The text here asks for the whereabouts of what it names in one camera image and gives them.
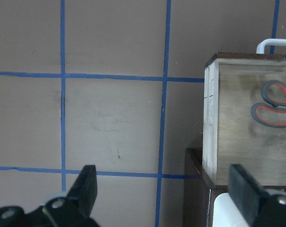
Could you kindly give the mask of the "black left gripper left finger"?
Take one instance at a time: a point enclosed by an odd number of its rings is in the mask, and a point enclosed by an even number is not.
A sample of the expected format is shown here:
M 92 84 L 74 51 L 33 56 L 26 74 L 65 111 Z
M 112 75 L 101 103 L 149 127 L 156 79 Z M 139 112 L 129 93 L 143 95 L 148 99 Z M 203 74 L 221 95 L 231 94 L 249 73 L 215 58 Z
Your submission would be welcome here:
M 45 214 L 50 217 L 88 217 L 97 197 L 97 176 L 94 165 L 85 165 L 64 197 L 45 204 Z

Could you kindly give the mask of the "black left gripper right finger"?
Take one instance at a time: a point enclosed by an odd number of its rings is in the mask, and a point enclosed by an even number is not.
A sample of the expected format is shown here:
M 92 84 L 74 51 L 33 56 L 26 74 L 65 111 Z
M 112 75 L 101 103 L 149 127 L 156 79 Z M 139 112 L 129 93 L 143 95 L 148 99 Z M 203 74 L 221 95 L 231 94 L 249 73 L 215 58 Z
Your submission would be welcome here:
M 286 192 L 265 188 L 240 164 L 229 167 L 228 193 L 249 225 L 286 225 Z

